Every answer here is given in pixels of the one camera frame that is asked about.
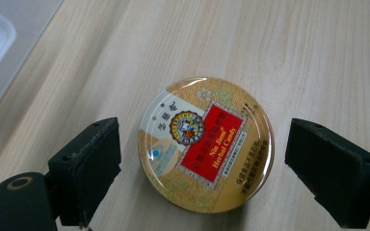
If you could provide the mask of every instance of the tin lid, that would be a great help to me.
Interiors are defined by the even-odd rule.
[[[264,184],[274,137],[248,92],[193,78],[167,87],[145,111],[139,152],[146,176],[168,201],[219,213],[241,206]]]

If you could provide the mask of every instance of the logo emblem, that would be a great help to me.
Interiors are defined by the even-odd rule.
[[[200,141],[204,130],[202,117],[190,111],[176,114],[170,124],[173,139],[184,145]]]

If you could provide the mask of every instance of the wooden table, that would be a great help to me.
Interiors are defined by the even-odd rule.
[[[250,92],[275,133],[264,187],[217,215],[170,204],[138,157],[147,105],[198,76]],[[0,182],[45,173],[61,147],[110,116],[120,122],[122,172],[92,220],[95,231],[340,230],[284,152],[292,117],[370,152],[370,0],[65,0],[1,101]]]

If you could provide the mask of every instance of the wooden surface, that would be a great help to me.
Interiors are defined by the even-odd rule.
[[[166,86],[198,76],[250,92],[275,133],[264,187],[218,215],[171,205],[138,158],[147,105]],[[61,147],[110,116],[119,118],[122,173],[94,231],[340,230],[284,152],[292,117],[370,151],[370,0],[65,0],[0,104],[0,182],[45,173]]]

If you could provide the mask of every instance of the red label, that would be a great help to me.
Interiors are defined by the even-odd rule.
[[[181,165],[215,182],[242,123],[242,118],[212,105],[204,120],[205,132],[201,140],[189,147]]]

